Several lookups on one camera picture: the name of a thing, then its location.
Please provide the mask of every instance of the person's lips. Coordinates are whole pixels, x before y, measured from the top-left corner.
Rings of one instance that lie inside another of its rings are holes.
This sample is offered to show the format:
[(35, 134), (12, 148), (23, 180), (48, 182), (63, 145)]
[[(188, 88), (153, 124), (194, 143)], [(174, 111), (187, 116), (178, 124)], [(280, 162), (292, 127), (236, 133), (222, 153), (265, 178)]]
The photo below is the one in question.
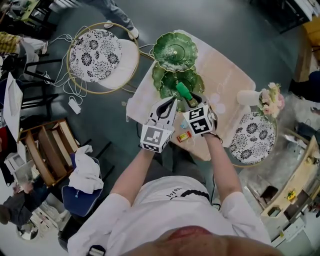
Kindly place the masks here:
[(192, 235), (211, 235), (211, 233), (200, 226), (184, 226), (174, 231), (169, 237), (168, 241), (178, 238), (185, 238)]

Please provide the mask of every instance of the floor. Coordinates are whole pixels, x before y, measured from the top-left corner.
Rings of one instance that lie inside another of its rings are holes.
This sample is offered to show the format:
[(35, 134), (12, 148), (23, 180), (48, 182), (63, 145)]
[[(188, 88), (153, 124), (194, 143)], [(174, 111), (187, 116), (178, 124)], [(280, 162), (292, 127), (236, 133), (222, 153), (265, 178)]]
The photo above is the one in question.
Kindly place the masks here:
[[(139, 45), (154, 44), (167, 32), (182, 29), (205, 41), (246, 72), (256, 83), (257, 90), (269, 82), (281, 83), (283, 91), (289, 87), (293, 77), (299, 49), (299, 29), (280, 35), (268, 22), (268, 17), (248, 0), (117, 0), (139, 30)], [(68, 9), (61, 14), (59, 26), (52, 39), (62, 35), (75, 35), (82, 26), (104, 22), (106, 19), (96, 9), (84, 6)], [(110, 30), (117, 36), (117, 28)], [(58, 40), (49, 46), (50, 59), (62, 58), (69, 43)], [(140, 64), (131, 84), (139, 86), (152, 61), (141, 57)], [(45, 68), (52, 78), (57, 77), (59, 63)], [(61, 76), (66, 72), (63, 66)], [(92, 91), (103, 91), (98, 84), (90, 84)], [(123, 106), (131, 93), (118, 90), (108, 95), (87, 94), (83, 98), (81, 113), (76, 115), (68, 106), (69, 95), (61, 87), (52, 90), (61, 93), (52, 104), (54, 118), (67, 117), (76, 138), (84, 143), (92, 139), (97, 154), (108, 142), (112, 146), (101, 161), (109, 161), (115, 170), (108, 178), (107, 190), (139, 151), (136, 123), (126, 122)], [(170, 149), (163, 158), (170, 168)], [(207, 188), (212, 189), (212, 168), (209, 162), (198, 162), (206, 178)]]

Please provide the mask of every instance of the flower vase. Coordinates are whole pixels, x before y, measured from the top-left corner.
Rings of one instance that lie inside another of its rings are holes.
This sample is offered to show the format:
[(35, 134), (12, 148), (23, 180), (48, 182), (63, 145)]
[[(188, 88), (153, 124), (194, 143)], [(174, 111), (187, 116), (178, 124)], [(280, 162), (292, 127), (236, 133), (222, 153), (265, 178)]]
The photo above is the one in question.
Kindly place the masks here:
[(240, 105), (257, 106), (260, 104), (259, 97), (261, 91), (241, 90), (236, 95), (236, 100)]

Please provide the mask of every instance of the black and white floral cushion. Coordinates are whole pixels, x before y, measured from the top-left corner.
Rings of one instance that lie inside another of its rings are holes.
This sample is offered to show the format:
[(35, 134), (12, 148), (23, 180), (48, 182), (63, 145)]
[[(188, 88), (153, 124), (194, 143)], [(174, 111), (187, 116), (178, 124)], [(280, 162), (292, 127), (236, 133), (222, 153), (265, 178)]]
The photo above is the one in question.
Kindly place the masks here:
[(229, 150), (244, 164), (255, 164), (267, 157), (276, 140), (275, 127), (258, 112), (245, 114)]
[(122, 47), (119, 39), (104, 29), (81, 35), (70, 51), (70, 71), (87, 82), (105, 79), (117, 67)]

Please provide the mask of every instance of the white t-shirt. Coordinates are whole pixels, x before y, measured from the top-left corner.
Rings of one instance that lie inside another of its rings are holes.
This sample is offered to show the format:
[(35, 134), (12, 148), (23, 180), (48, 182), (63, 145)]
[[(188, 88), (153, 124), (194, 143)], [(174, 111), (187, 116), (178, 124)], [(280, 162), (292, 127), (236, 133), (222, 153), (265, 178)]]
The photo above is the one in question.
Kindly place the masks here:
[(92, 245), (101, 245), (107, 256), (118, 256), (156, 240), (168, 230), (185, 226), (271, 243), (263, 223), (241, 192), (226, 197), (222, 214), (210, 205), (206, 194), (200, 182), (186, 176), (148, 182), (132, 207), (123, 196), (110, 194), (69, 239), (69, 255), (85, 256)]

